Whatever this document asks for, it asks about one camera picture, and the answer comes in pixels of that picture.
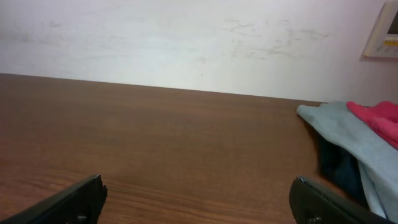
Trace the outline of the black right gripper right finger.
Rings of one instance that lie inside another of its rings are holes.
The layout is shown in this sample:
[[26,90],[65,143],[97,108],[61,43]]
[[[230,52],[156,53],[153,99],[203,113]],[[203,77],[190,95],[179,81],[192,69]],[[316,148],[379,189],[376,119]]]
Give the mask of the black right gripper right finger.
[[292,182],[289,205],[297,224],[395,224],[304,177]]

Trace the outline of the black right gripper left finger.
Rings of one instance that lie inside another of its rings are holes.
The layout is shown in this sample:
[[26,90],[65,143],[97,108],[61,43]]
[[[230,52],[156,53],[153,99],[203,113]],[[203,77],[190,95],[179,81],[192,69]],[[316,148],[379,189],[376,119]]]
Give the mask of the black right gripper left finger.
[[91,175],[1,224],[97,224],[107,194],[101,176]]

